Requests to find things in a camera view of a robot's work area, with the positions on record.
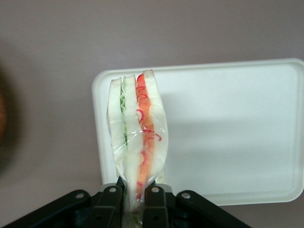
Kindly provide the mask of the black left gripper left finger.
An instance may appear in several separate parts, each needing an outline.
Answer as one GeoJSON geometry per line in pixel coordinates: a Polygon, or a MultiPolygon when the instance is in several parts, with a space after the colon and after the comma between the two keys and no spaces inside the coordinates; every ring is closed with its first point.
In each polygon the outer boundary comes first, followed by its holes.
{"type": "Polygon", "coordinates": [[[5,225],[6,228],[120,228],[125,185],[101,186],[91,196],[85,190],[74,190],[49,204],[5,225]]]}

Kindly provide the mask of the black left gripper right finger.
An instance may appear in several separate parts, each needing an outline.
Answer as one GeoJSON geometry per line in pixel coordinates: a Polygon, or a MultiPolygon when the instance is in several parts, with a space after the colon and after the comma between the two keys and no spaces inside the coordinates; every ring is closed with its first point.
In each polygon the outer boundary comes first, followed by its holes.
{"type": "Polygon", "coordinates": [[[191,190],[173,195],[166,184],[152,183],[145,190],[143,228],[248,228],[232,216],[191,190]]]}

